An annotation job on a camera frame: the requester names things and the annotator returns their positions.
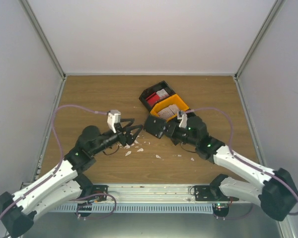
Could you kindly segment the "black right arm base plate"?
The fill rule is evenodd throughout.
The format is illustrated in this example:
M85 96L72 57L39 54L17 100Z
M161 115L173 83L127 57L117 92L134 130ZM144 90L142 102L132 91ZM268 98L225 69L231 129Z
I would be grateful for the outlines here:
M196 201L231 202L238 201L238 198L231 198L224 195L219 187L209 185L195 185L189 188L189 193Z

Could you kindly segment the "black leather card holder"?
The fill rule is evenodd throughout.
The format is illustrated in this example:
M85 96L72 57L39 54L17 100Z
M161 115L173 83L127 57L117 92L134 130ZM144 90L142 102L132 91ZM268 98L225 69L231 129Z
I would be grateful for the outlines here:
M167 121L149 114L144 123L144 131L158 139L161 139L163 135L171 138L175 124L176 121L174 119Z

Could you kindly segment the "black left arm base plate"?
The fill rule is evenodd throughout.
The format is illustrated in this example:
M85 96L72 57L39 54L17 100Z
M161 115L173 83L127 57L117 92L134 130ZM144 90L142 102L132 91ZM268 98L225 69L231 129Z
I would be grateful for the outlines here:
M108 188L109 186L105 184L94 184L93 186L84 189L78 198L72 198L70 201L106 201Z

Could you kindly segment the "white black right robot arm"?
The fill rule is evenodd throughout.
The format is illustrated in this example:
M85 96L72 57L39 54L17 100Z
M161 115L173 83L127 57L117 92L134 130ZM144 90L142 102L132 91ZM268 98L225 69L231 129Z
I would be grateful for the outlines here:
M224 142L212 137L198 116L162 126L163 133L175 143L194 146L200 158L224 167L243 178L235 180L220 174L210 183L210 195L216 201L235 197L253 203L276 221L298 215L298 190L285 169L274 170L236 153Z

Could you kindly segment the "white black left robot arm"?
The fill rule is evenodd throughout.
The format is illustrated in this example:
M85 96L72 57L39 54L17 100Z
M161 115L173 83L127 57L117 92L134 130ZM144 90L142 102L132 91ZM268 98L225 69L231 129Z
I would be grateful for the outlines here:
M55 207L92 196L93 184L84 172L95 163L95 155L117 143L131 145L143 129L141 124L133 124L134 119L122 121L125 126L118 122L104 133L94 125L87 126L55 168L13 194L0 195L0 221L12 238L25 234L36 220Z

